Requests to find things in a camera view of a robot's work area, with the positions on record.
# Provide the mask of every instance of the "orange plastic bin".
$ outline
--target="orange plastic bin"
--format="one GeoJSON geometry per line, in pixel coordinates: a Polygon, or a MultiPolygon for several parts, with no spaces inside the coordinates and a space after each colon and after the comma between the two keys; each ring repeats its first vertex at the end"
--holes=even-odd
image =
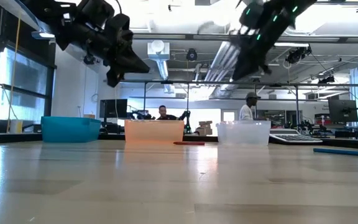
{"type": "Polygon", "coordinates": [[[128,143],[174,143],[183,140],[183,121],[125,120],[128,143]]]}

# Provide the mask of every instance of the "cap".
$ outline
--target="cap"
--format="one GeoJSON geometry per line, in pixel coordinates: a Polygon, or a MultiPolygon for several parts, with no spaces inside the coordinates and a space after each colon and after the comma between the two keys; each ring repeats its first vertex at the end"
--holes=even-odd
{"type": "Polygon", "coordinates": [[[248,99],[248,98],[260,99],[260,96],[256,95],[256,93],[254,93],[254,92],[249,92],[246,96],[246,99],[248,99]]]}

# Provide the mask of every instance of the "person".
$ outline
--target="person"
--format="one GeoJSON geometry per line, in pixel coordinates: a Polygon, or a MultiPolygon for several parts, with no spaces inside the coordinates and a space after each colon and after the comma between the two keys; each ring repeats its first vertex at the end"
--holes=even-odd
{"type": "Polygon", "coordinates": [[[178,120],[179,119],[174,115],[167,114],[167,107],[164,105],[161,105],[158,108],[158,112],[160,113],[160,117],[157,118],[158,120],[178,120]]]}
{"type": "Polygon", "coordinates": [[[250,92],[246,96],[246,104],[242,106],[240,110],[240,121],[253,121],[254,117],[252,115],[251,107],[256,106],[256,103],[258,102],[258,99],[260,99],[259,96],[256,95],[254,92],[250,92]]]}

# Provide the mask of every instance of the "white shirt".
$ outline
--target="white shirt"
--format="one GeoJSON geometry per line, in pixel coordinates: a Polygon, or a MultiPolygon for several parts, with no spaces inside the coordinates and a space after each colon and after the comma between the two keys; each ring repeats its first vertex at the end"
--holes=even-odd
{"type": "Polygon", "coordinates": [[[240,121],[253,121],[252,110],[248,105],[242,106],[240,110],[240,121]]]}

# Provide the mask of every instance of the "blue plastic bin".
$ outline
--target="blue plastic bin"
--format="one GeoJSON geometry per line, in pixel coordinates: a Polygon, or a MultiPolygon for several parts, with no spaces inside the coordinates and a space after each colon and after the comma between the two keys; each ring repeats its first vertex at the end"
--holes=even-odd
{"type": "Polygon", "coordinates": [[[41,118],[44,142],[90,142],[99,137],[100,120],[45,116],[41,118]]]}

